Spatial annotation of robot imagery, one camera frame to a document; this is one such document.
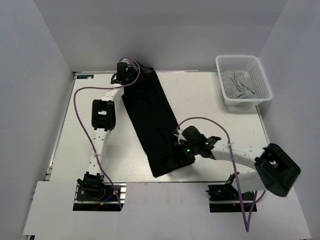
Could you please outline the black t shirt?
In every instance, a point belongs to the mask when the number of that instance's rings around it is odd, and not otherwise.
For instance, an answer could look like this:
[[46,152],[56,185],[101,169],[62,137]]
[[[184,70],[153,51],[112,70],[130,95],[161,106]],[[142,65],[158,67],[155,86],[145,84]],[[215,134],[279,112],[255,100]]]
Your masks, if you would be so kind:
[[140,70],[138,80],[124,88],[122,100],[155,178],[195,162],[174,152],[178,122],[152,68]]

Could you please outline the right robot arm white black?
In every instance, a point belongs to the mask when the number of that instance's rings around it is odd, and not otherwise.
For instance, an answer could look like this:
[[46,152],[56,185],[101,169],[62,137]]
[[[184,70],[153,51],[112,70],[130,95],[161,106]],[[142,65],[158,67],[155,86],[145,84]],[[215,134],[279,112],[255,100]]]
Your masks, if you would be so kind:
[[216,161],[235,162],[252,169],[251,172],[232,173],[222,185],[211,185],[208,192],[219,201],[234,200],[238,194],[269,191],[286,197],[301,174],[301,168],[277,144],[254,150],[241,147],[229,149],[230,144],[217,136],[179,137],[171,148],[168,168],[191,165],[196,156]]

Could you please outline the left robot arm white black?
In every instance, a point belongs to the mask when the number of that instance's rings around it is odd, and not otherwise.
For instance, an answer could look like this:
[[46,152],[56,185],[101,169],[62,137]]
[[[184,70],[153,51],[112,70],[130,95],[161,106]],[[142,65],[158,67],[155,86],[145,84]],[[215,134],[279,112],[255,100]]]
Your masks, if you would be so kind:
[[89,137],[92,147],[91,157],[86,177],[98,179],[104,182],[106,174],[102,170],[101,156],[104,145],[108,141],[111,131],[116,126],[116,101],[124,95],[124,87],[138,84],[145,80],[146,74],[153,71],[152,68],[142,66],[134,67],[131,63],[124,64],[111,77],[110,87],[104,87],[106,93],[98,99],[93,100],[91,108],[91,126],[93,137]]

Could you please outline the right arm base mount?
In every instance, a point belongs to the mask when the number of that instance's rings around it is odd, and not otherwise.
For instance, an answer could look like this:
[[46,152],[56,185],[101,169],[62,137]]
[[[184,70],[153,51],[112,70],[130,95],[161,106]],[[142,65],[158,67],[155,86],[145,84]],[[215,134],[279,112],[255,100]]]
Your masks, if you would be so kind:
[[211,213],[241,213],[237,190],[230,184],[210,184],[206,190]]

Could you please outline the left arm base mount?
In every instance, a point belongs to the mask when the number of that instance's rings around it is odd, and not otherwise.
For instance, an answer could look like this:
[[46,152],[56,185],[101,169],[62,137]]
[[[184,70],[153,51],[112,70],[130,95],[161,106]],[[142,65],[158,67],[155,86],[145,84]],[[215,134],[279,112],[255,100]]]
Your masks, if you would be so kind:
[[84,174],[77,179],[73,211],[76,212],[119,212],[125,203],[126,184],[105,182],[102,175]]

